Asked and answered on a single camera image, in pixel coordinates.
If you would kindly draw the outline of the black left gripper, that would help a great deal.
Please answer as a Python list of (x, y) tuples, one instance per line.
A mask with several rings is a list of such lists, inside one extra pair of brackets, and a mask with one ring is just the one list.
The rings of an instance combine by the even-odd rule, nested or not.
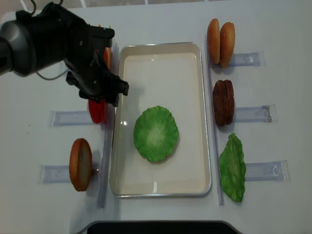
[(128, 95), (129, 84), (107, 67), (103, 54), (112, 46), (115, 32), (86, 23), (67, 23), (64, 62), (71, 75), (66, 81), (79, 89), (84, 99), (105, 100), (118, 107), (119, 94)]

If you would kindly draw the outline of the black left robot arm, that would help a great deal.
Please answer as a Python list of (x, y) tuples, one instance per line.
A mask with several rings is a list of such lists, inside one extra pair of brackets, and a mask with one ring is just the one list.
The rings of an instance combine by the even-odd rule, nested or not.
[(104, 61), (114, 35), (113, 29), (91, 26), (53, 2), (36, 16), (17, 11), (16, 19), (0, 30), (0, 72), (26, 77), (63, 61), (69, 70), (66, 81), (79, 89), (81, 98), (117, 106), (129, 84)]

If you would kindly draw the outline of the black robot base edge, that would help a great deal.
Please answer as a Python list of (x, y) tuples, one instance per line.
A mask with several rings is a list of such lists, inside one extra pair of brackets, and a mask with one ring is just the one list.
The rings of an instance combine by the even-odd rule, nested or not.
[(100, 222), (88, 234), (236, 234), (227, 224), (202, 221)]

